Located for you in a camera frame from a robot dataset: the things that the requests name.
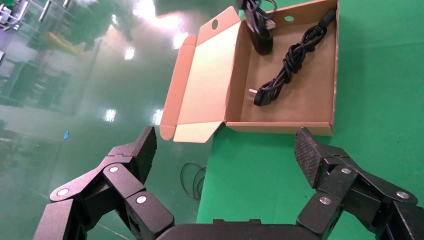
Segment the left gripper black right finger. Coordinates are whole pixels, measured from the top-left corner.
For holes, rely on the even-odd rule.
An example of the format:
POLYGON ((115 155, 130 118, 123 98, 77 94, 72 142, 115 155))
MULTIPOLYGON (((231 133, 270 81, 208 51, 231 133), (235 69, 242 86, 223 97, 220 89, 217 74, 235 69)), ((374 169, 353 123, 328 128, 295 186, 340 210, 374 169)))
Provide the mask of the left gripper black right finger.
POLYGON ((305 127, 294 141, 297 164, 315 194, 296 224, 326 240, 342 213, 377 240, 421 240, 424 209, 409 191, 362 169, 342 148, 318 142, 305 127))

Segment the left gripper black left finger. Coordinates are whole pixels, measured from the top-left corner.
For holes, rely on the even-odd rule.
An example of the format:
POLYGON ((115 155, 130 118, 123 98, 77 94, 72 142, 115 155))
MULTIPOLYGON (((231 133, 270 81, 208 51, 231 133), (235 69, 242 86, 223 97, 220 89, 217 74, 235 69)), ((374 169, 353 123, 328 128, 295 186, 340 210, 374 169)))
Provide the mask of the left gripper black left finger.
POLYGON ((56 188, 34 239, 85 240, 112 211, 136 239, 157 239, 175 219, 145 187, 156 150, 155 129, 145 127, 137 140, 113 147, 97 167, 56 188))

